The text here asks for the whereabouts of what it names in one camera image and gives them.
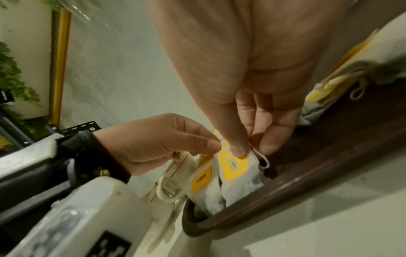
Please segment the brown tray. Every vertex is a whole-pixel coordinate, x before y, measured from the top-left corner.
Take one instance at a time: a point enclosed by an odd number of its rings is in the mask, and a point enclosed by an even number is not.
[[[345,95],[270,158],[272,181],[261,189],[204,220],[195,218],[188,199],[183,230],[199,236],[237,225],[405,145],[406,83],[372,86],[358,101]]]

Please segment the mug handle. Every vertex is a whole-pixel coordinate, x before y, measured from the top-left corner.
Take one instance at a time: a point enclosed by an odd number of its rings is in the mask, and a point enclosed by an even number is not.
[[[170,180],[170,178],[168,178],[166,176],[161,176],[158,179],[158,186],[156,187],[156,196],[158,196],[158,198],[166,204],[174,203],[174,202],[176,202],[176,200],[178,200],[179,198],[181,198],[184,195],[184,192],[183,192],[183,190],[177,188],[178,192],[173,196],[169,196],[162,187],[162,183],[163,183],[164,179]]]

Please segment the human hand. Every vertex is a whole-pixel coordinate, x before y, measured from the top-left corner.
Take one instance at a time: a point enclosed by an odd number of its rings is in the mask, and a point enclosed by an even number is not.
[[[149,0],[160,39],[236,157],[291,136],[307,82],[352,0]]]
[[[179,160],[180,151],[215,154],[219,139],[200,123],[167,113],[94,133],[98,141],[133,176]]]

